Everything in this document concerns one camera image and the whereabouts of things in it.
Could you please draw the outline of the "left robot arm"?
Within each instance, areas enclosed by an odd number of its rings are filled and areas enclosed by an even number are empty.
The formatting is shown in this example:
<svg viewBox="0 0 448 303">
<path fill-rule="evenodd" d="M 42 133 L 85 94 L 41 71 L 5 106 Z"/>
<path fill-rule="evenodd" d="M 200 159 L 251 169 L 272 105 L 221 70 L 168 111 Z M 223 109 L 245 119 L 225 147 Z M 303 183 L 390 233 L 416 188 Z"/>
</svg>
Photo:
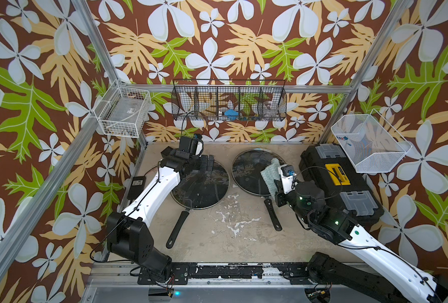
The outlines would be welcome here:
<svg viewBox="0 0 448 303">
<path fill-rule="evenodd" d="M 172 190 L 192 171 L 201 174 L 213 168 L 214 158 L 203 155 L 201 135 L 183 136 L 178 148 L 167 147 L 157 164 L 157 173 L 138 197 L 121 212 L 107 219 L 106 247 L 114 253 L 142 267 L 158 283 L 171 277 L 172 258 L 154 247 L 149 231 L 157 210 Z"/>
</svg>

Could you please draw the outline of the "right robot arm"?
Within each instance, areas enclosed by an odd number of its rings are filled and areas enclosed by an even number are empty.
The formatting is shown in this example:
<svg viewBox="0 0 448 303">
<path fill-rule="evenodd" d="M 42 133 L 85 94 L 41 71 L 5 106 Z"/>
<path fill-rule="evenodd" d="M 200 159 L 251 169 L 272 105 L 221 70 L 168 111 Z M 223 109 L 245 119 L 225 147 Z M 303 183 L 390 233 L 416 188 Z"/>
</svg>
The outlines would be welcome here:
<svg viewBox="0 0 448 303">
<path fill-rule="evenodd" d="M 264 176 L 275 201 L 288 204 L 307 229 L 351 252 L 384 278 L 408 302 L 445 302 L 448 284 L 423 271 L 380 243 L 349 214 L 326 204 L 314 181 L 299 181 L 293 166 L 275 163 Z"/>
</svg>

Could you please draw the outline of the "green microfibre cloth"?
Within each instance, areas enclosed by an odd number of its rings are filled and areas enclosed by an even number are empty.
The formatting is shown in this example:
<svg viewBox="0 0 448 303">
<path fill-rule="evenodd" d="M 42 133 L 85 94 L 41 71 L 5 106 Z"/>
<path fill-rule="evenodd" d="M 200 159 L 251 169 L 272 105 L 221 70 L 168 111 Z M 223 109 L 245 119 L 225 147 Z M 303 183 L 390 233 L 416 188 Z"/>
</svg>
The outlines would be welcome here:
<svg viewBox="0 0 448 303">
<path fill-rule="evenodd" d="M 269 195 L 273 201 L 275 200 L 275 196 L 278 191 L 275 181 L 281 181 L 281 177 L 278 173 L 279 168 L 280 168 L 280 161 L 277 158 L 273 158 L 271 160 L 271 164 L 269 164 L 265 169 L 263 169 L 260 172 L 263 181 L 268 188 Z"/>
</svg>

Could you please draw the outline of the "glass pot lid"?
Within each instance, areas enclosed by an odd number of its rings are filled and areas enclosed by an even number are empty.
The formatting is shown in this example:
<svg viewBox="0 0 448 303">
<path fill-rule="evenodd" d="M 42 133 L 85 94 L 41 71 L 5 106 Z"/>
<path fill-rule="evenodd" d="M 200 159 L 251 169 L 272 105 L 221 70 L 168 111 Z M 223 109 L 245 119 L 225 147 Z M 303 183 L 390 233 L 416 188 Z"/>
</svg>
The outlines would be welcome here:
<svg viewBox="0 0 448 303">
<path fill-rule="evenodd" d="M 279 155 L 263 148 L 246 150 L 236 156 L 232 177 L 238 187 L 254 196 L 269 196 L 261 171 L 271 165 L 273 159 L 278 159 L 280 165 L 285 163 Z"/>
<path fill-rule="evenodd" d="M 230 187 L 229 174 L 213 155 L 207 160 L 197 164 L 172 190 L 172 198 L 182 207 L 202 210 L 225 198 Z"/>
</svg>

